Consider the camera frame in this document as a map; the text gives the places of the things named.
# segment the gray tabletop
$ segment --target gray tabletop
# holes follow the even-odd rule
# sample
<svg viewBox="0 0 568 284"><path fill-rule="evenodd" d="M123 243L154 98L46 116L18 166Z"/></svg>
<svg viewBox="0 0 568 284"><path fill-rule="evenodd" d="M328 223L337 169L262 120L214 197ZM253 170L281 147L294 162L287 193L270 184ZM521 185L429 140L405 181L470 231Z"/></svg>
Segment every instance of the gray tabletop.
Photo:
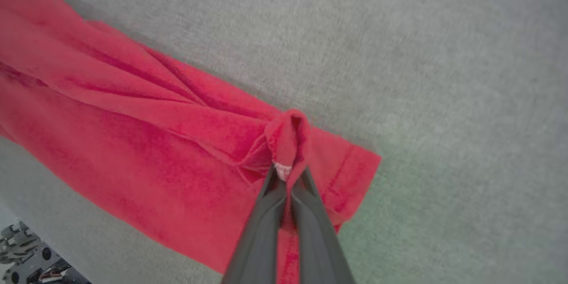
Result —
<svg viewBox="0 0 568 284"><path fill-rule="evenodd" d="M381 154L359 283L568 282L568 0L65 1ZM94 284L221 278L0 143L0 200Z"/></svg>

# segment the red fabric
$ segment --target red fabric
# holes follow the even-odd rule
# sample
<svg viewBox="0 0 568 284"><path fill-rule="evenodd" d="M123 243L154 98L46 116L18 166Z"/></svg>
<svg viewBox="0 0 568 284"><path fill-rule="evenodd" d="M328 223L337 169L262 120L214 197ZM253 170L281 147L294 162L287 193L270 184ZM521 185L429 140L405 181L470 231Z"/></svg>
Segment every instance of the red fabric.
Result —
<svg viewBox="0 0 568 284"><path fill-rule="evenodd" d="M0 0L0 26L0 134L213 270L225 270L272 162L288 186L309 164L336 229L377 169L376 154L298 110L282 113L62 0ZM285 224L279 278L295 283L297 237Z"/></svg>

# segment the black hole in metal plate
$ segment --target black hole in metal plate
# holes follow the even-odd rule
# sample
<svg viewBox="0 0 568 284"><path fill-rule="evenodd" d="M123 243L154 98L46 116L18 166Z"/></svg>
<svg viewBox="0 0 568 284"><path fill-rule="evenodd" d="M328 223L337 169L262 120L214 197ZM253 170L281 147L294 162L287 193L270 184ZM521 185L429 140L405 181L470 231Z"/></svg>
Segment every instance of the black hole in metal plate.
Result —
<svg viewBox="0 0 568 284"><path fill-rule="evenodd" d="M20 274L18 274L18 272L13 272L12 283L17 284L18 282L20 282Z"/></svg>
<svg viewBox="0 0 568 284"><path fill-rule="evenodd" d="M41 257L43 257L44 260L49 260L51 258L51 250L49 248L44 248L41 251Z"/></svg>

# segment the gray carpet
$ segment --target gray carpet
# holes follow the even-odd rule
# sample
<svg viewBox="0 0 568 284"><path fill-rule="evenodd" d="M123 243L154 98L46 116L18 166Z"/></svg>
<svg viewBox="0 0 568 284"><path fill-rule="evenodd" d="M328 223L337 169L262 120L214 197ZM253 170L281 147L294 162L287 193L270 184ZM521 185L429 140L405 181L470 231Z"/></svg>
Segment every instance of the gray carpet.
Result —
<svg viewBox="0 0 568 284"><path fill-rule="evenodd" d="M360 284L568 283L568 0L66 1L383 155ZM94 284L219 281L1 143L2 201Z"/></svg>

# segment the red garment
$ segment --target red garment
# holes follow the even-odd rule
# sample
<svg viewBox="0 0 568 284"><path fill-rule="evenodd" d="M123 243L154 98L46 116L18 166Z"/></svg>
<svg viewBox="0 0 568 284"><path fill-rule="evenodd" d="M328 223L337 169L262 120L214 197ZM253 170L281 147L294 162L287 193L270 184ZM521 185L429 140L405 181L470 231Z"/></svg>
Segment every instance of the red garment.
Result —
<svg viewBox="0 0 568 284"><path fill-rule="evenodd" d="M0 0L0 132L115 217L218 272L272 162L290 187L309 164L336 229L380 158L62 0ZM279 235L280 283L298 243Z"/></svg>

